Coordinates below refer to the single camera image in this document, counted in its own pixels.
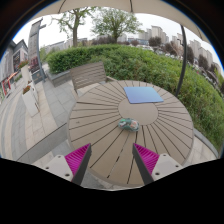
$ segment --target small object on table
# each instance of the small object on table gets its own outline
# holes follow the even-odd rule
[[[130,103],[158,103],[163,99],[152,87],[124,87]]]
[[[131,118],[122,118],[118,123],[118,127],[127,131],[135,132],[139,129],[139,123]]]

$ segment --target planter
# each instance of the planter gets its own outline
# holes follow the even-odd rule
[[[37,93],[35,84],[33,82],[31,82],[28,85],[31,86],[31,88],[33,90],[34,97],[35,97],[36,101],[38,102],[38,93]]]
[[[31,117],[40,111],[38,101],[36,101],[36,98],[34,97],[32,88],[25,94],[22,94],[22,98]]]
[[[28,65],[25,65],[21,68],[21,72],[22,72],[22,76],[23,79],[27,85],[28,81],[30,81],[30,74],[29,74],[29,70],[28,70]]]

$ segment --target concrete ledge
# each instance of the concrete ledge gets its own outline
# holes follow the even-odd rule
[[[208,146],[209,149],[215,154],[216,158],[219,158],[219,153],[216,148],[212,145],[212,143],[204,136],[201,132],[194,128],[194,135],[200,139],[205,145]]]
[[[63,83],[71,80],[70,70],[67,70],[58,74],[51,74],[49,70],[46,70],[45,73],[54,87],[60,86]]]

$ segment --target paved ground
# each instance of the paved ground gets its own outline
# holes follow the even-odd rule
[[[66,123],[75,104],[71,81],[56,88],[46,79],[36,85],[40,113],[30,117],[22,99],[23,79],[16,90],[0,105],[0,153],[3,158],[45,166],[56,155],[67,155],[70,149]],[[185,167],[216,159],[215,154],[197,137]],[[88,171],[81,184],[94,189],[125,189],[106,183]]]

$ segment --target table slat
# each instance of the table slat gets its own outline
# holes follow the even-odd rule
[[[107,120],[104,120],[104,121],[99,121],[99,122],[94,123],[94,124],[89,124],[89,125],[86,125],[84,127],[71,129],[70,130],[71,141],[77,140],[78,138],[81,138],[85,135],[88,135],[91,132],[94,132],[94,131],[96,131],[100,128],[103,128],[104,126],[106,126],[106,125],[108,125],[108,124],[110,124],[114,121],[119,121],[119,119],[121,119],[120,115],[118,115],[116,117],[113,117],[113,118],[108,118]]]
[[[180,118],[183,120],[191,121],[189,114],[178,114],[178,113],[172,113],[172,112],[168,112],[168,111],[159,111],[159,115],[160,114],[167,115],[169,117],[176,117],[176,118]]]
[[[128,87],[133,87],[133,82],[132,82],[132,80],[130,81],[130,80],[125,80],[125,83],[126,83],[126,85],[128,86]]]
[[[189,129],[189,128],[186,128],[184,127],[183,125],[180,125],[180,124],[177,124],[177,123],[174,123],[172,121],[169,121],[165,118],[162,118],[162,117],[159,117],[157,119],[158,121],[161,121],[163,123],[166,123],[168,125],[170,125],[171,127],[179,130],[180,132],[184,133],[185,135],[189,136],[190,138],[192,138],[192,129]]]
[[[113,95],[111,95],[111,94],[109,94],[109,93],[103,92],[103,91],[101,91],[101,90],[99,90],[99,89],[96,89],[96,88],[91,89],[91,90],[89,91],[89,93],[94,93],[94,94],[96,94],[96,95],[105,97],[105,98],[107,98],[107,99],[113,99],[113,100],[116,100],[116,101],[118,101],[118,102],[120,102],[120,101],[122,100],[122,99],[120,99],[120,98],[117,98],[117,97],[115,97],[115,96],[113,96]]]
[[[104,110],[78,110],[78,111],[73,110],[70,115],[70,119],[97,116],[103,114],[112,114],[112,113],[117,113],[117,109],[107,110],[106,112]]]
[[[142,176],[135,162],[135,159],[133,159],[133,164],[132,164],[132,169],[131,169],[128,184],[138,184],[138,185],[144,186],[144,182],[142,180]]]
[[[128,131],[122,131],[109,149],[102,155],[101,159],[92,166],[92,169],[98,174],[108,177],[123,149],[127,137]]]
[[[119,102],[112,103],[112,102],[104,101],[104,100],[100,100],[100,99],[93,99],[88,96],[80,97],[78,103],[95,104],[95,105],[109,105],[109,106],[115,106],[115,107],[118,106],[118,104],[119,104]]]
[[[112,86],[114,86],[120,93],[122,93],[125,97],[127,97],[126,96],[126,93],[125,93],[125,91],[124,91],[124,88],[123,87],[121,87],[120,85],[119,85],[119,82],[111,82],[110,83]]]
[[[132,84],[133,84],[133,86],[135,86],[135,87],[139,87],[139,86],[140,86],[139,81],[132,81]]]
[[[104,85],[105,88],[108,88],[109,90],[116,92],[120,98],[124,99],[126,96],[124,94],[122,94],[120,91],[118,91],[113,85],[111,85],[111,83],[107,83],[106,85]]]
[[[85,104],[85,103],[76,103],[75,108],[73,111],[78,111],[78,110],[112,110],[112,109],[117,109],[118,106],[109,106],[109,105],[94,105],[94,104]]]
[[[162,95],[166,94],[167,91],[166,91],[165,89],[162,89],[162,88],[161,88],[161,89],[158,91],[158,93],[159,93],[160,96],[162,96]]]
[[[155,122],[155,125],[164,132],[164,134],[170,139],[170,141],[172,141],[172,143],[176,146],[176,148],[178,148],[178,150],[186,158],[191,149],[188,146],[186,146],[179,138],[177,138],[177,136],[172,134],[157,121]]]
[[[185,145],[187,145],[189,148],[191,148],[191,144],[192,144],[192,138],[188,137],[187,135],[181,133],[180,131],[178,131],[177,129],[171,127],[170,125],[161,122],[160,120],[157,120],[157,122],[159,124],[161,124],[163,126],[163,128],[166,128],[168,131],[170,131],[171,133],[173,133],[177,138],[179,138]]]
[[[150,149],[151,151],[156,152],[152,137],[149,133],[148,127],[146,125],[143,126],[144,136],[145,136],[145,147]]]
[[[168,155],[170,155],[174,160],[182,164],[185,158],[176,148],[176,146],[169,140],[169,138],[167,138],[167,136],[155,124],[152,124],[152,127],[157,133],[157,135],[160,137],[161,141],[163,142],[163,145],[165,146]]]
[[[120,115],[119,112],[117,112],[117,113],[112,113],[112,114],[104,114],[104,115],[98,115],[98,116],[92,116],[92,117],[71,119],[69,122],[69,129],[71,130],[74,128],[82,127],[84,125],[103,121],[108,118],[113,118],[113,117],[116,117],[119,115]]]
[[[118,100],[108,99],[105,96],[100,96],[100,95],[96,95],[96,94],[93,94],[93,93],[86,93],[85,97],[87,97],[87,96],[90,99],[102,100],[103,102],[110,102],[110,103],[114,103],[114,104],[119,104],[120,103],[120,101],[118,101]]]
[[[104,85],[102,86],[97,86],[96,89],[101,90],[103,93],[107,93],[110,94],[113,97],[116,97],[120,100],[124,99],[124,96],[120,96],[119,94],[117,94],[116,92],[113,92],[112,90],[106,88]]]
[[[177,113],[187,114],[188,113],[185,108],[159,107],[157,109],[158,109],[158,111],[173,112],[175,114],[177,114]]]
[[[92,155],[89,160],[89,167],[98,162],[98,159],[103,155],[105,151],[113,144],[114,141],[119,137],[121,134],[122,129],[117,127],[108,133],[101,141],[97,142],[95,145],[92,146]]]
[[[191,121],[185,121],[183,119],[170,117],[170,116],[167,116],[167,115],[164,115],[164,114],[159,114],[158,118],[164,118],[166,120],[173,121],[174,123],[178,123],[180,125],[183,125],[187,128],[193,129],[193,125],[192,125]]]
[[[147,125],[147,126],[148,126],[149,132],[152,136],[152,140],[153,140],[153,143],[154,143],[155,148],[156,148],[156,153],[159,154],[159,155],[162,154],[162,153],[168,153],[166,148],[164,147],[163,143],[161,142],[159,136],[157,135],[157,133],[152,128],[152,126],[151,125]]]
[[[146,87],[146,82],[140,82],[140,86]]]
[[[161,106],[161,105],[166,105],[169,103],[176,103],[180,102],[176,97],[168,98],[168,99],[163,99],[164,101],[161,103],[155,103],[156,106]]]
[[[123,147],[123,151],[109,176],[109,180],[117,181],[118,183],[127,184],[132,165],[132,147],[136,141],[136,132],[130,132],[127,142]]]
[[[158,92],[161,89],[159,86],[155,86],[155,85],[153,85],[153,88],[156,90],[156,92]]]
[[[91,143],[91,145],[93,146],[94,144],[96,144],[96,142],[100,141],[100,139],[104,138],[111,131],[113,131],[115,128],[117,128],[117,124],[118,124],[118,121],[114,121],[111,124],[107,125],[106,127],[103,127],[97,131],[94,131],[94,132],[86,135],[83,138],[73,141],[72,145],[73,145],[74,149],[78,149],[88,143]]]
[[[156,105],[157,108],[166,108],[166,107],[173,107],[173,108],[176,108],[176,107],[184,107],[184,105],[180,102],[175,102],[175,103],[169,103],[169,104],[161,104],[161,105]]]

